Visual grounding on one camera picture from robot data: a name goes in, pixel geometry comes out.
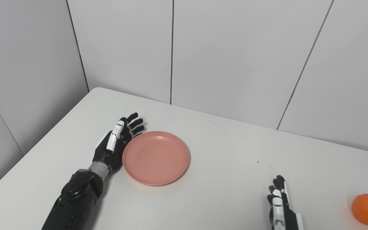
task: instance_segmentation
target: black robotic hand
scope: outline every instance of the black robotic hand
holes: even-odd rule
[[[285,179],[278,175],[269,186],[267,196],[271,204],[269,213],[272,230],[303,230],[302,216],[292,211]]]
[[[103,162],[109,167],[110,172],[116,172],[121,167],[121,157],[126,145],[132,140],[133,137],[139,135],[144,130],[143,119],[139,118],[137,112],[131,114],[128,118],[121,118],[116,125],[116,128],[120,126],[120,129],[110,130],[108,134],[103,138],[101,143],[95,150],[93,162]],[[109,139],[114,135],[115,143],[114,148],[109,146]]]
[[[144,130],[143,119],[135,112],[121,118],[95,150],[91,166],[76,171],[63,187],[42,230],[83,230],[103,192],[103,179],[121,167],[127,143]]]

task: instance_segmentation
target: wall seam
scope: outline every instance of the wall seam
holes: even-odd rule
[[[0,113],[0,118],[4,122],[4,125],[6,126],[6,129],[8,130],[9,134],[12,136],[12,139],[15,141],[15,144],[18,147],[19,151],[21,151],[22,155],[25,156],[25,153],[22,151],[21,147],[18,144],[18,141],[16,141],[15,137],[13,136],[11,130],[9,129],[8,125],[6,124],[6,122],[5,122],[4,118],[3,118],[3,116],[1,115],[1,113]]]
[[[278,126],[276,127],[276,130],[279,130],[280,124],[282,123],[282,120],[283,120],[283,117],[285,116],[286,110],[288,109],[289,104],[290,104],[290,102],[292,101],[292,98],[293,98],[293,96],[294,96],[294,94],[295,94],[296,88],[297,88],[297,86],[298,86],[298,84],[299,84],[299,81],[301,80],[302,74],[303,74],[303,72],[305,71],[306,64],[308,64],[308,60],[309,60],[309,58],[311,57],[311,53],[312,53],[312,51],[313,51],[313,48],[314,48],[314,46],[316,45],[317,39],[319,38],[320,32],[321,32],[321,31],[322,31],[322,29],[323,29],[323,25],[324,25],[324,24],[325,24],[325,22],[326,22],[327,16],[329,15],[329,12],[330,12],[330,9],[331,9],[331,8],[332,8],[332,6],[333,6],[333,3],[334,3],[334,0],[332,0],[332,2],[330,3],[329,9],[327,10],[326,16],[325,16],[325,18],[323,19],[322,25],[320,26],[320,29],[319,29],[319,31],[318,31],[318,33],[317,33],[317,35],[316,35],[316,38],[315,38],[315,40],[314,40],[314,42],[313,42],[313,45],[312,45],[312,47],[311,47],[311,49],[310,49],[310,51],[309,51],[308,57],[306,58],[305,64],[303,65],[303,68],[302,68],[301,74],[299,74],[298,80],[296,81],[295,87],[294,87],[294,88],[293,88],[293,90],[292,90],[292,94],[291,94],[291,96],[289,97],[289,101],[288,101],[288,102],[287,102],[287,104],[286,104],[285,110],[283,111],[282,117],[280,118],[280,121],[279,121]]]

